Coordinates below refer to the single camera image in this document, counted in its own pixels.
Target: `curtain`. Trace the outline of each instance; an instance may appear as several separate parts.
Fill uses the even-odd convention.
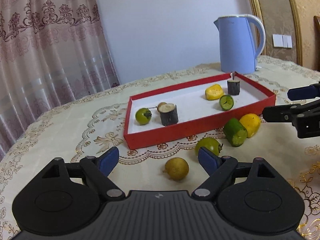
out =
[[[118,84],[96,0],[0,0],[0,160],[45,111]]]

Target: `white wall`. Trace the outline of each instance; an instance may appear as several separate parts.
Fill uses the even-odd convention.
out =
[[[97,0],[121,83],[219,62],[219,16],[249,0]]]

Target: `small yellow fruit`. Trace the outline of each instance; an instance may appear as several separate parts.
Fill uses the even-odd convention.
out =
[[[246,114],[241,117],[239,122],[247,129],[247,138],[254,136],[261,124],[261,120],[256,114]]]
[[[189,165],[186,160],[175,157],[166,162],[163,172],[167,172],[173,180],[181,180],[189,173]]]
[[[216,100],[224,94],[222,87],[219,84],[214,84],[205,90],[205,98],[207,100]]]

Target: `gold wallpaper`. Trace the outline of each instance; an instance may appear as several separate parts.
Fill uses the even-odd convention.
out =
[[[297,42],[290,0],[259,0],[259,2],[266,30],[267,55],[297,63]],[[291,35],[293,48],[274,48],[273,34]]]
[[[320,0],[295,0],[302,33],[302,65],[320,70],[320,35],[316,31],[314,16],[320,16]]]

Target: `beige tablecloth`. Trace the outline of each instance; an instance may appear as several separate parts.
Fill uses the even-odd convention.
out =
[[[247,77],[274,91],[277,104],[292,104],[286,96],[288,88],[320,80],[319,73],[292,62],[262,56],[258,65],[261,68]],[[229,146],[221,129],[135,151],[126,146],[123,126],[129,96],[217,75],[221,73],[219,69],[219,64],[207,64],[138,80],[42,115],[0,163],[0,239],[10,239],[19,230],[11,211],[14,197],[54,157],[76,162],[86,155],[98,156],[111,146],[117,146],[120,164],[109,178],[126,193],[130,189],[191,192],[208,177],[193,150],[196,142],[207,136],[224,143],[222,155],[231,155],[240,162],[252,162],[253,158],[261,156],[288,179],[306,205],[298,231],[307,239],[319,239],[320,144],[318,138],[298,139],[295,128],[289,123],[263,123],[258,133],[239,148]],[[172,155],[183,157],[189,163],[190,172],[181,182],[169,180],[162,173]]]

